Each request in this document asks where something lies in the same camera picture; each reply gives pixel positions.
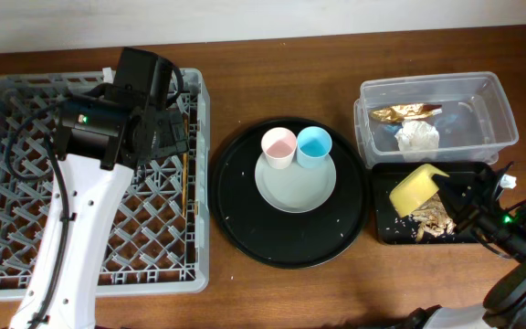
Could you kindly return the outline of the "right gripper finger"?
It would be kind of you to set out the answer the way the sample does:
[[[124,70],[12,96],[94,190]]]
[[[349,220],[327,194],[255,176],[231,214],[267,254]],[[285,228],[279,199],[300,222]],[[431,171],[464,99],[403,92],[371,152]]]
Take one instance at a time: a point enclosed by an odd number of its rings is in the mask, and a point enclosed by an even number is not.
[[[500,186],[501,179],[509,172],[514,165],[511,161],[501,169],[494,171],[490,168],[483,169],[477,174],[477,193],[479,196],[498,196],[502,187]]]
[[[432,181],[437,186],[437,194],[449,215],[458,214],[472,201],[471,183],[465,178],[433,175]]]

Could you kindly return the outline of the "wooden chopstick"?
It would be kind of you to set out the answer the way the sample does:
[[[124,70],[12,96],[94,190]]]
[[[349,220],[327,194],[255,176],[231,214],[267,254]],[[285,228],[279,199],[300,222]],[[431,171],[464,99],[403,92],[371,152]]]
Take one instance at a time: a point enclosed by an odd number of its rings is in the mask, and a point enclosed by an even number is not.
[[[189,133],[188,128],[188,119],[184,118],[184,132],[186,134],[186,144],[187,142],[187,135]],[[184,220],[186,220],[186,214],[187,214],[187,170],[188,170],[188,152],[186,151],[183,154],[183,172],[182,172],[182,217]]]

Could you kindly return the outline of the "food scraps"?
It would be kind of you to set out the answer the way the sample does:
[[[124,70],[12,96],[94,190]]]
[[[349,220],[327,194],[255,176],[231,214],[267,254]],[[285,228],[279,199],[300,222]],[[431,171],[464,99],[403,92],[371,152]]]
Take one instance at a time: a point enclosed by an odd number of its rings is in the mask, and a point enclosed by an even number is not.
[[[417,223],[417,229],[413,230],[416,242],[420,242],[425,234],[433,238],[454,234],[456,223],[447,213],[439,194],[432,195],[423,205],[409,213],[408,217]]]

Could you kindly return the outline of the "yellow plastic bowl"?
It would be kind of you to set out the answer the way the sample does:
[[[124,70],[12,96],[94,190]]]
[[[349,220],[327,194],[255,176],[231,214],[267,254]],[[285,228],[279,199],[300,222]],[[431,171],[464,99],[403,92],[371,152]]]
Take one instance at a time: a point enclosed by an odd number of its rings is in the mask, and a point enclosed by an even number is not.
[[[448,177],[433,165],[422,164],[391,191],[389,199],[401,218],[410,215],[437,193],[439,187],[433,180],[434,175]]]

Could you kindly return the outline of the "white napkin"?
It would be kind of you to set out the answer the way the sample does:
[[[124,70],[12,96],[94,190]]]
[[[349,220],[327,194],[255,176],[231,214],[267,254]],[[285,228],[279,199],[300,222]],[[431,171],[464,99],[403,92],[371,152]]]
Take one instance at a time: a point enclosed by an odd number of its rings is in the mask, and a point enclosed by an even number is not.
[[[436,150],[439,146],[439,132],[423,121],[402,122],[402,128],[394,137],[402,152]]]

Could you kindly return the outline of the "gold foil wrapper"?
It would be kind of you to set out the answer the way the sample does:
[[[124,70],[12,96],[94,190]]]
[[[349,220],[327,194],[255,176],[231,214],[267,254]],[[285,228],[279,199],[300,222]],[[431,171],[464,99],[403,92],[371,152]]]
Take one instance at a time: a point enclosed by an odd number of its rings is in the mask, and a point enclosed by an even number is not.
[[[442,112],[440,104],[411,103],[391,105],[369,112],[372,119],[385,123],[421,120]]]

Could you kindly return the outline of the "pink plastic cup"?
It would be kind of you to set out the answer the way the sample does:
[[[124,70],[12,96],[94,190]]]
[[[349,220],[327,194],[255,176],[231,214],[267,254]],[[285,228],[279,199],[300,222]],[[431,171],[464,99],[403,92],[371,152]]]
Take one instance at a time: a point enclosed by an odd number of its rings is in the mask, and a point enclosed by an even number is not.
[[[297,149],[297,137],[289,129],[275,127],[264,133],[261,149],[268,164],[275,169],[287,168]]]

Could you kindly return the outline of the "blue plastic cup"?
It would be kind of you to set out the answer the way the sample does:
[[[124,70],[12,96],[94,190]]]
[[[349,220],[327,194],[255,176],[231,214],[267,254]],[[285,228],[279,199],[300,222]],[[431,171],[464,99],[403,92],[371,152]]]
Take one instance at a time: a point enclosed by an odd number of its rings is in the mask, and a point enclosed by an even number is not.
[[[310,126],[297,135],[297,162],[304,168],[315,168],[325,160],[332,148],[330,134],[319,126]]]

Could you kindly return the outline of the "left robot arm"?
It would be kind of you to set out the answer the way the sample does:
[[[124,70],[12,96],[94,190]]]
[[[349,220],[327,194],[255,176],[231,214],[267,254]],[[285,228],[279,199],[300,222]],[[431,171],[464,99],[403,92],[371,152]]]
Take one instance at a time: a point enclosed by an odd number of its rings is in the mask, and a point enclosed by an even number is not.
[[[43,145],[53,192],[27,292],[13,328],[93,328],[110,228],[136,171],[189,150],[182,71],[155,53],[125,48],[111,82],[73,94],[21,124],[56,111]]]

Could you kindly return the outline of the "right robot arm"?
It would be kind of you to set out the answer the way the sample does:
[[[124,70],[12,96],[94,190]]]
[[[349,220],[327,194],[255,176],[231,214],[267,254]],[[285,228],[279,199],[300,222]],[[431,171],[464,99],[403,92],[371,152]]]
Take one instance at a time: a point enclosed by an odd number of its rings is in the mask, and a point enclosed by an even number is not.
[[[421,164],[391,192],[401,216],[438,196],[456,231],[467,231],[488,250],[518,263],[483,303],[459,309],[418,308],[405,319],[404,328],[526,328],[526,199],[507,208],[500,205],[508,171],[503,167],[458,178],[438,166]]]

